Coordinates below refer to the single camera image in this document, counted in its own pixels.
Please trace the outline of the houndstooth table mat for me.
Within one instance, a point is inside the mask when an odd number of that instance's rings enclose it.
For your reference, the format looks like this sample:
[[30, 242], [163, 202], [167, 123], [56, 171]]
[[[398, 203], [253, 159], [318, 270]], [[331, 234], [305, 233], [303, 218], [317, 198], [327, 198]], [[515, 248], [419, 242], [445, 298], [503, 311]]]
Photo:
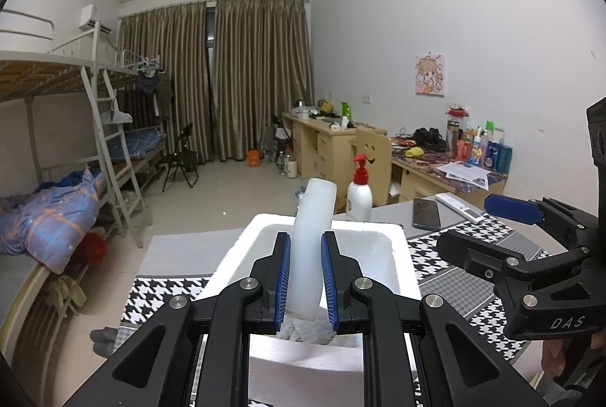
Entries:
[[[245, 229], [155, 236], [122, 315], [115, 344], [123, 345], [163, 303], [175, 295], [198, 300], [247, 276], [268, 255], [279, 233], [294, 228], [290, 216], [259, 214]], [[504, 313], [491, 284], [437, 256], [436, 233], [409, 236], [395, 223], [335, 220], [343, 254], [365, 276], [401, 295], [444, 297], [508, 361], [525, 343], [504, 337]], [[362, 405], [362, 339], [335, 336], [320, 307], [313, 322], [285, 318], [279, 335], [251, 338], [251, 405]]]

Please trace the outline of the pet food bowl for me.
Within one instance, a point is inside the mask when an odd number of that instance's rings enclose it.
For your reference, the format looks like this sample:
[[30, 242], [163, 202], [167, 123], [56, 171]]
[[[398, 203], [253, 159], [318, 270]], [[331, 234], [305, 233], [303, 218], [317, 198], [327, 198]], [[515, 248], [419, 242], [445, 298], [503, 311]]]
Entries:
[[295, 197], [297, 197], [298, 200], [302, 200], [304, 197], [305, 191], [306, 191], [306, 187], [299, 186], [297, 188], [297, 191], [295, 191]]

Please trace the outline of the white papers on desk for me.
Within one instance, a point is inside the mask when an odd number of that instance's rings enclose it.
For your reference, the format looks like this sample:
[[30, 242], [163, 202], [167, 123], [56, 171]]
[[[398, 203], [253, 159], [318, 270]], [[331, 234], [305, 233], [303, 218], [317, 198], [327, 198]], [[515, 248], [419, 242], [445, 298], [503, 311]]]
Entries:
[[465, 162], [455, 162], [437, 166], [437, 170], [448, 179], [461, 181], [484, 191], [489, 189], [489, 171], [478, 166]]

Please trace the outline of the white foam box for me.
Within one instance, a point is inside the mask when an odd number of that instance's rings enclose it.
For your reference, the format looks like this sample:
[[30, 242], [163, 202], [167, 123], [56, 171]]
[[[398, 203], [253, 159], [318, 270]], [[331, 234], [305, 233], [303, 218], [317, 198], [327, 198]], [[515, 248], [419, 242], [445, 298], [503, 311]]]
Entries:
[[[289, 216], [259, 214], [234, 240], [202, 295], [219, 294], [226, 286], [251, 273], [254, 262], [271, 253], [279, 233], [294, 233]], [[413, 299], [421, 296], [405, 233], [396, 224], [335, 220], [331, 225], [342, 254], [358, 261], [364, 276], [393, 293]], [[326, 298], [319, 243], [311, 249], [294, 248], [290, 264], [291, 287], [317, 312], [312, 335], [300, 341], [277, 336], [251, 337], [248, 395], [273, 406], [362, 405], [362, 339], [341, 337], [338, 345], [326, 340]]]

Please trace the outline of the white bottle red pump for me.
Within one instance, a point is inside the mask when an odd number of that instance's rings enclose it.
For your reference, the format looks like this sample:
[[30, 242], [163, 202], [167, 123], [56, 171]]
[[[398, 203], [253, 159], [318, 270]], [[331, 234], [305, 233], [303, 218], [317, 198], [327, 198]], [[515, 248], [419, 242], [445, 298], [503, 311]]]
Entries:
[[368, 157], [365, 153], [353, 159], [356, 166], [351, 183], [348, 185], [346, 197], [346, 215], [358, 222], [368, 222], [373, 208], [373, 194], [369, 186]]

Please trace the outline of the orange container on floor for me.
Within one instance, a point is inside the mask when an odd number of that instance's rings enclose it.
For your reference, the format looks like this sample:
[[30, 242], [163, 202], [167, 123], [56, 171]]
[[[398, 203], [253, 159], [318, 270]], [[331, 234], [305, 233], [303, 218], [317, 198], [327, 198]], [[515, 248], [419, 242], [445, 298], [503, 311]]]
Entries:
[[261, 165], [261, 153], [258, 151], [258, 149], [251, 149], [248, 152], [248, 166], [250, 168], [258, 168]]

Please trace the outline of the light wooden desk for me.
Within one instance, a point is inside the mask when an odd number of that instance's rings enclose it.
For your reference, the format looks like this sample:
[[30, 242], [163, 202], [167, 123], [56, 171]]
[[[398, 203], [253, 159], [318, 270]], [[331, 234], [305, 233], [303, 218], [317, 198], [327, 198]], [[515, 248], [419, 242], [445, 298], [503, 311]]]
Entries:
[[[356, 153], [356, 128], [333, 130], [322, 120], [302, 120], [291, 114], [283, 115], [283, 123], [293, 133], [294, 153], [297, 157], [299, 174], [303, 178], [323, 178], [338, 186], [336, 211], [343, 213], [346, 208], [347, 187], [355, 173], [353, 158]], [[386, 134], [382, 129], [366, 127], [377, 133]], [[392, 145], [391, 140], [391, 184], [388, 204], [412, 201], [416, 197], [450, 191], [470, 204], [481, 207], [489, 194], [502, 194], [508, 177], [491, 172], [488, 175], [489, 189], [448, 179], [437, 170], [450, 160], [441, 153], [425, 153], [419, 159], [409, 159]]]

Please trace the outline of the yellow object on desk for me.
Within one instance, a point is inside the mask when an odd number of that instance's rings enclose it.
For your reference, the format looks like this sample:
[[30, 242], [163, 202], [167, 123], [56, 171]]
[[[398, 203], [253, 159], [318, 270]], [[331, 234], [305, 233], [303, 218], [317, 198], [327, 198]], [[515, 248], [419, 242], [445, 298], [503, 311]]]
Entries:
[[419, 146], [414, 146], [406, 150], [405, 156], [409, 159], [419, 159], [424, 155], [424, 150]]

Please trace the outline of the black folding chair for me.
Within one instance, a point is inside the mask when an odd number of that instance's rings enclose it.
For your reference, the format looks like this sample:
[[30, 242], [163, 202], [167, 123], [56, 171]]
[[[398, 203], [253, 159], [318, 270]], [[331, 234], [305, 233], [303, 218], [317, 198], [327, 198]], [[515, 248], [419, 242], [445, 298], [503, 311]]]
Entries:
[[199, 180], [198, 155], [189, 146], [189, 140], [193, 132], [193, 124], [188, 124], [176, 140], [175, 150], [161, 158], [160, 164], [166, 166], [166, 176], [162, 184], [162, 191], [166, 191], [169, 177], [176, 180], [176, 176], [182, 173], [188, 186], [195, 187]]

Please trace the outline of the wooden smiley chair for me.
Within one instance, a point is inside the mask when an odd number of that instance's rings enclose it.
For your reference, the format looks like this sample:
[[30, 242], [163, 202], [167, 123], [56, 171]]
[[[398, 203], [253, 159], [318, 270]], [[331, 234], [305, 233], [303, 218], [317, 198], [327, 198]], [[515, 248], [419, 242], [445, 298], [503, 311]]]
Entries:
[[391, 140], [386, 134], [360, 127], [356, 129], [356, 153], [367, 156], [369, 187], [376, 207], [388, 204], [391, 184]]

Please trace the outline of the brown striped curtains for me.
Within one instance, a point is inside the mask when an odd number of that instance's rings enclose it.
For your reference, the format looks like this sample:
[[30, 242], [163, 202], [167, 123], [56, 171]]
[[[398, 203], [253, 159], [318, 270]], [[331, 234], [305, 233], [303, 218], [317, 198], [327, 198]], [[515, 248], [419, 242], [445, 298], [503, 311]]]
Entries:
[[302, 0], [218, 0], [120, 21], [119, 46], [159, 58], [173, 82], [173, 121], [193, 127], [199, 162], [243, 161], [296, 101], [314, 101]]

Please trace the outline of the white metal bunk bed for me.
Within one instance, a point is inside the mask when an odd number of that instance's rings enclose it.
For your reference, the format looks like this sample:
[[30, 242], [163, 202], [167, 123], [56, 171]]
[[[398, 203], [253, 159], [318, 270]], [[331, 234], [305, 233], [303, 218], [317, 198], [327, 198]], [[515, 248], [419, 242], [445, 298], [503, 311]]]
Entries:
[[137, 86], [140, 74], [162, 71], [159, 58], [120, 48], [98, 26], [55, 43], [52, 20], [11, 9], [1, 13], [9, 19], [9, 36], [48, 43], [45, 53], [1, 53], [1, 100], [23, 100], [37, 181], [99, 169], [110, 232], [141, 247], [152, 217], [137, 174], [164, 151], [166, 135], [160, 127], [133, 128], [118, 96]]

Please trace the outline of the blue checked quilt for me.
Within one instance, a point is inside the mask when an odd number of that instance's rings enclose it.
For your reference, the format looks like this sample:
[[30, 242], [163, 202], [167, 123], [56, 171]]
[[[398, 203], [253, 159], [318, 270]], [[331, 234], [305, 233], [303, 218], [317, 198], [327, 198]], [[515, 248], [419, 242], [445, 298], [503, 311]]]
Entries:
[[1, 253], [27, 253], [57, 275], [94, 226], [100, 211], [102, 173], [84, 170], [80, 180], [1, 200]]

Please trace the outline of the pink cartoon wall picture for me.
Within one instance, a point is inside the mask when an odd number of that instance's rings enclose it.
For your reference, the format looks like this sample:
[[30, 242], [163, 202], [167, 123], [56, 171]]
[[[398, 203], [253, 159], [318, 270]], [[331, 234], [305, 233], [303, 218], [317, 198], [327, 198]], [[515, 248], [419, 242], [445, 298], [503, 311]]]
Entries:
[[415, 93], [417, 95], [443, 97], [445, 95], [443, 55], [427, 54], [416, 58]]

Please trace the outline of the white wall air conditioner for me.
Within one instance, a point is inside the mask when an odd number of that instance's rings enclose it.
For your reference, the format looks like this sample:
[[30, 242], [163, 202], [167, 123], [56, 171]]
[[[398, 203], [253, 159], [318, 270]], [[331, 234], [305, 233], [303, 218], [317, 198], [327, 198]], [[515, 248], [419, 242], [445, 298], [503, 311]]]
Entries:
[[101, 33], [105, 33], [107, 36], [111, 36], [114, 31], [111, 26], [106, 25], [98, 18], [98, 8], [95, 5], [83, 7], [80, 14], [79, 28], [85, 31], [94, 29], [96, 26], [98, 26]]

